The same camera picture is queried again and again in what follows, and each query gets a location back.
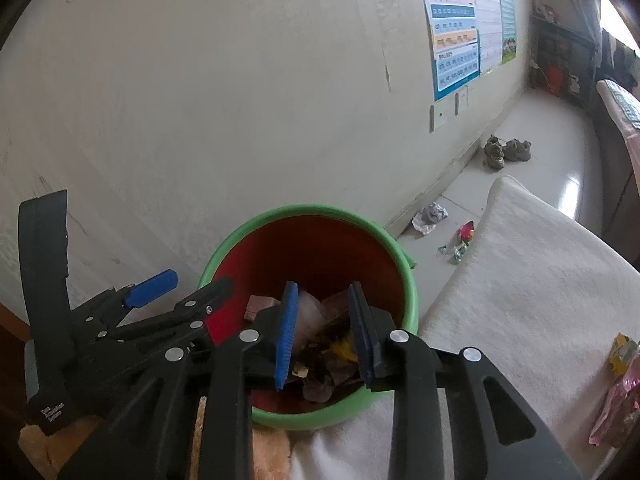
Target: red candy wrapper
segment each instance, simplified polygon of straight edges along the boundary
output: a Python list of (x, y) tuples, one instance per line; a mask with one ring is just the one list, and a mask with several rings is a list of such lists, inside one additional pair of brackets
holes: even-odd
[(599, 446), (604, 442), (620, 448), (639, 416), (640, 358), (636, 357), (607, 392), (600, 416), (591, 430), (589, 444)]
[(474, 237), (474, 221), (471, 220), (464, 224), (461, 228), (456, 231), (458, 238), (460, 238), (461, 242), (469, 243), (471, 238)]

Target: silver rivet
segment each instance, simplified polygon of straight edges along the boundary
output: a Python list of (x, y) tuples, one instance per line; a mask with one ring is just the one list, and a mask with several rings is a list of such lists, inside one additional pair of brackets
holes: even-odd
[(462, 352), (462, 355), (467, 361), (472, 361), (475, 363), (482, 359), (482, 352), (477, 348), (465, 348), (465, 351)]
[(184, 350), (180, 347), (174, 346), (173, 348), (169, 348), (164, 353), (164, 358), (167, 361), (176, 362), (184, 357)]
[(391, 341), (395, 341), (396, 343), (406, 343), (409, 341), (409, 335), (404, 330), (392, 330), (389, 333), (389, 337)]
[(253, 328), (242, 330), (242, 332), (240, 333), (240, 339), (245, 343), (252, 343), (253, 341), (256, 341), (259, 337), (260, 337), (260, 334), (258, 333), (257, 330), (254, 330)]

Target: blue gripper pad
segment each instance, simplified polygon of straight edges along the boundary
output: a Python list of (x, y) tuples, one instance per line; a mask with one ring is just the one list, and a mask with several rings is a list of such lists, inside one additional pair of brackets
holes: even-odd
[(160, 296), (174, 290), (178, 286), (178, 274), (175, 270), (167, 269), (146, 282), (133, 287), (129, 295), (125, 298), (124, 304), (129, 308), (141, 308), (146, 304), (157, 300)]

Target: pair of shoes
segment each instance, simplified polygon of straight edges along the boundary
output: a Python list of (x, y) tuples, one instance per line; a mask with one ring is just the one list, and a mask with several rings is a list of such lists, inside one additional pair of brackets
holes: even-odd
[(504, 154), (498, 137), (489, 137), (489, 140), (484, 145), (484, 154), (486, 155), (486, 163), (490, 168), (494, 168), (494, 170), (504, 168)]
[(531, 143), (528, 140), (520, 142), (518, 139), (509, 140), (502, 150), (504, 158), (511, 162), (522, 160), (526, 162), (531, 158)]

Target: white blanket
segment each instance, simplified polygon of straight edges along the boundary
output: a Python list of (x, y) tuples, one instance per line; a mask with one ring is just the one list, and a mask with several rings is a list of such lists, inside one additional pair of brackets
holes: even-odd
[[(607, 449), (587, 443), (612, 383), (618, 332), (640, 336), (640, 276), (599, 238), (515, 179), (495, 181), (463, 261), (420, 323), (432, 347), (476, 346), (551, 428), (587, 480)], [(386, 479), (393, 401), (300, 438), (291, 480)], [(452, 478), (450, 463), (447, 478)]]

